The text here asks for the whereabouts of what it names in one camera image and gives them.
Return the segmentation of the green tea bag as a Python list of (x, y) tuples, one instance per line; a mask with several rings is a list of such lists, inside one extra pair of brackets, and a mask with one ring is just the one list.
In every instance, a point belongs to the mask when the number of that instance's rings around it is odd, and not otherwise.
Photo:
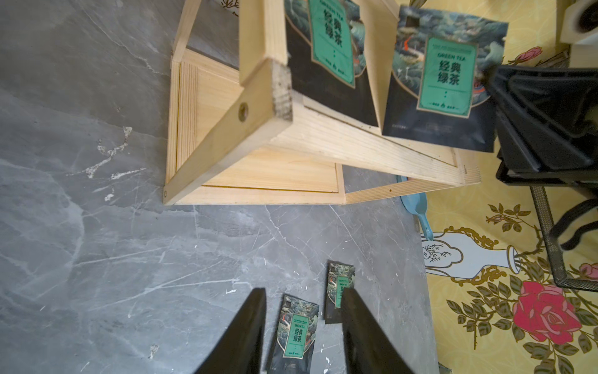
[(317, 303), (283, 295), (267, 373), (310, 373), (319, 312)]
[(326, 324), (342, 322), (341, 304), (346, 288), (355, 284), (355, 266), (330, 260), (327, 263), (324, 319)]
[(366, 126), (378, 126), (365, 58), (366, 30), (353, 1), (286, 1), (292, 87)]
[(496, 107), (484, 75), (501, 64), (509, 25), (401, 6), (383, 133), (491, 153)]

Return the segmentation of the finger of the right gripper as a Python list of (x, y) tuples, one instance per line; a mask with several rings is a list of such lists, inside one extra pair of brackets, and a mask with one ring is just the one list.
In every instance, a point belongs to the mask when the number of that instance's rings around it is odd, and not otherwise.
[(497, 107), (506, 185), (597, 185), (597, 71), (499, 65), (485, 73)]

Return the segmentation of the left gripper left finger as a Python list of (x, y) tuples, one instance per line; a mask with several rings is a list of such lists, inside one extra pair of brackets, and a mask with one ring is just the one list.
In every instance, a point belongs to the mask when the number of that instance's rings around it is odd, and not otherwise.
[(266, 289), (254, 288), (195, 374), (260, 373), (265, 323)]

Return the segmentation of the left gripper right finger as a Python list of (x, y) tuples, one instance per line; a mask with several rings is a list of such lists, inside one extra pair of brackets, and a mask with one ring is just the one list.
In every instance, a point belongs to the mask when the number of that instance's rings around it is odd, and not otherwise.
[(348, 373), (413, 372), (392, 346), (357, 290), (344, 290), (341, 314)]

